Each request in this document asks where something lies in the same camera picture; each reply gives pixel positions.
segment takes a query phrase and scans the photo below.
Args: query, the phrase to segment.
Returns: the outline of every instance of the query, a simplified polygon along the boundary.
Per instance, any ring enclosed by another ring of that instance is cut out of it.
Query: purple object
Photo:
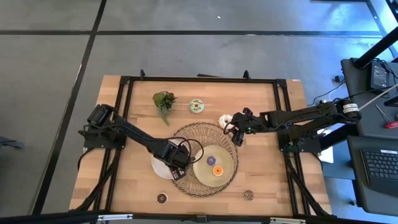
[[[207,157],[207,164],[210,166],[213,166],[216,164],[216,158],[214,158],[213,156],[209,156]]]

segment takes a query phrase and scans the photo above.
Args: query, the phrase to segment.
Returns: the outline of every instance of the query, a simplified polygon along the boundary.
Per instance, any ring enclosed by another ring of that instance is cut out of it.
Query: wooden tabletop
[[[97,103],[114,105],[120,76],[104,76]],[[292,110],[306,107],[300,80],[287,80]],[[122,102],[126,97],[124,88]],[[154,93],[169,91],[177,96],[167,126],[157,115]],[[203,100],[199,114],[189,111],[194,99]],[[271,84],[208,82],[134,82],[128,121],[153,137],[167,138],[182,126],[204,121],[217,124],[222,114],[250,108],[255,115],[276,110]],[[170,180],[161,179],[152,169],[151,155],[144,146],[128,139],[122,150],[111,210],[114,212],[174,213],[207,215],[278,215],[291,216],[284,158],[279,151],[276,133],[245,135],[239,151],[239,169],[224,191],[210,197],[192,197],[179,191]],[[70,208],[76,208],[93,190],[100,175],[104,149],[87,154],[81,162]],[[312,154],[301,153],[305,183],[317,202],[331,212],[319,161]],[[100,208],[104,208],[108,187],[104,188]],[[247,202],[243,192],[252,190],[254,200]],[[166,204],[156,197],[165,192]],[[302,211],[299,189],[296,194]]]

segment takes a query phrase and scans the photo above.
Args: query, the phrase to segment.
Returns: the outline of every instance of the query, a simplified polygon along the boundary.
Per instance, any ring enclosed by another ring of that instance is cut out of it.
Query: green plant
[[[159,116],[162,118],[164,123],[170,125],[166,117],[170,114],[172,105],[177,97],[174,97],[173,93],[162,91],[155,93],[152,99],[154,100],[154,103],[157,107],[157,112]]]

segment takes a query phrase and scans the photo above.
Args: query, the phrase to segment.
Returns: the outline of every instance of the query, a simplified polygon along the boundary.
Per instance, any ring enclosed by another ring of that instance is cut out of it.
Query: screwdriver
[[[388,119],[387,115],[380,109],[378,105],[376,105],[376,108],[387,123],[384,128],[398,128],[398,121],[390,121],[390,119]]]

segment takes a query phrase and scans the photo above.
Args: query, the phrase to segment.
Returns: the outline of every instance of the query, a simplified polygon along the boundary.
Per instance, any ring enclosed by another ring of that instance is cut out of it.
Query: round wire basket
[[[192,164],[189,165],[187,175],[180,180],[172,180],[173,184],[181,190],[183,193],[196,196],[196,197],[207,197],[210,195],[217,194],[224,190],[234,179],[239,165],[239,157],[238,150],[236,146],[231,141],[231,136],[223,133],[223,129],[219,126],[211,123],[192,123],[180,128],[175,134],[174,137],[183,137],[186,139],[196,139],[198,140],[203,147],[206,146],[219,146],[223,149],[227,150],[230,154],[234,169],[233,174],[227,183],[219,186],[219,187],[209,187],[202,184],[196,177],[193,172]],[[198,143],[194,141],[190,141],[191,144],[191,155],[195,156],[198,151],[201,150]]]

